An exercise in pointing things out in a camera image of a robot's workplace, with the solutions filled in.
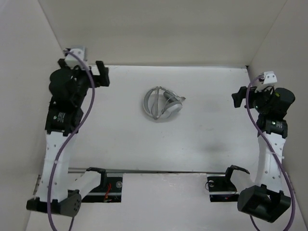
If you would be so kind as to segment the white grey headphones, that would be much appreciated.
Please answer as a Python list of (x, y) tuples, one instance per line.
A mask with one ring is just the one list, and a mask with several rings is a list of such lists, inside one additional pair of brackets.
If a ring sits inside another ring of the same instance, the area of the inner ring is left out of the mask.
[(146, 92), (142, 105), (145, 113), (152, 119), (168, 119), (182, 109), (185, 100), (185, 97), (170, 89), (156, 86)]

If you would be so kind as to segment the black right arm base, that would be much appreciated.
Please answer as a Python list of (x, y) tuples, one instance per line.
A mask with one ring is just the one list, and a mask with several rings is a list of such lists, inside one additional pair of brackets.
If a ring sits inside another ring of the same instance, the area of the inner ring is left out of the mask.
[(224, 174), (208, 174), (205, 189), (209, 192), (209, 200), (215, 202), (237, 202), (239, 193), (231, 182), (226, 182)]

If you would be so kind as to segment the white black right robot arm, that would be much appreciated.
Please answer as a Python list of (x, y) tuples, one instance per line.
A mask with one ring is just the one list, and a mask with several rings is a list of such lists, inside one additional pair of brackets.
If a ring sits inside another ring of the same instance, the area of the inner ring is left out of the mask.
[(248, 108), (256, 109), (258, 119), (257, 138), (259, 156), (257, 176), (251, 180), (250, 172), (242, 167), (231, 165), (223, 177), (227, 189), (239, 193), (237, 209), (263, 221), (275, 222), (290, 206), (292, 197), (282, 189), (281, 170), (282, 150), (288, 135), (288, 125), (284, 117), (295, 101), (295, 95), (285, 88), (267, 86), (262, 90), (256, 87), (240, 87), (232, 94), (234, 106), (241, 106), (248, 100)]

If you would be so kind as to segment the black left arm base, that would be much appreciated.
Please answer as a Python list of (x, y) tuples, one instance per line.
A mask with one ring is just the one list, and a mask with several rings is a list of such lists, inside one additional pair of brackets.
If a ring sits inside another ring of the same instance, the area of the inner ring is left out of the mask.
[(83, 199), (83, 203), (121, 203), (123, 174), (107, 173), (107, 184), (91, 190)]

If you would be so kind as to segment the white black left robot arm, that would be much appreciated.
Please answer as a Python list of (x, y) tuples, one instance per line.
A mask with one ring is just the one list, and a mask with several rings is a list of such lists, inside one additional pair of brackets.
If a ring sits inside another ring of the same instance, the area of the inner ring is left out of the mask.
[(52, 94), (45, 124), (46, 154), (43, 172), (34, 198), (26, 204), (27, 210), (75, 217), (82, 199), (93, 189), (102, 191), (108, 179), (103, 168), (90, 167), (77, 180), (68, 182), (68, 169), (72, 146), (83, 119), (89, 112), (81, 109), (88, 89), (108, 87), (109, 69), (96, 61), (98, 74), (86, 72), (80, 66), (69, 67), (64, 59), (58, 61), (60, 69), (50, 75)]

